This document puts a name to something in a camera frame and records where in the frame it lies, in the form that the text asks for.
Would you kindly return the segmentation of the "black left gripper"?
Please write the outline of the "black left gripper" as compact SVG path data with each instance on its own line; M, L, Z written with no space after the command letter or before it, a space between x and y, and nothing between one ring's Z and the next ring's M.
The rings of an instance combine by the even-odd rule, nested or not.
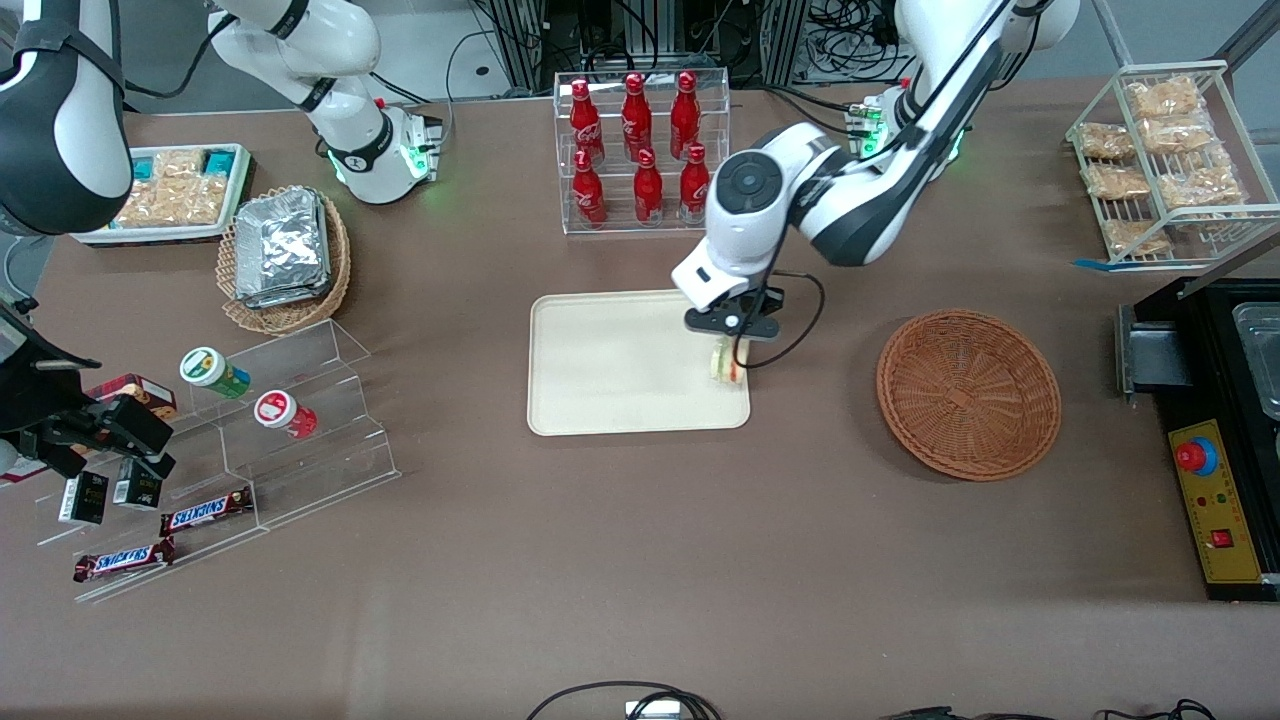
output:
M692 332L741 337L737 341L737 368L746 370L750 364L751 341L774 342L780 337L780 323L772 316L782 307L781 296L735 296L722 299L705 311L690 307L684 313L684 325ZM724 337L712 345L713 355L722 355Z

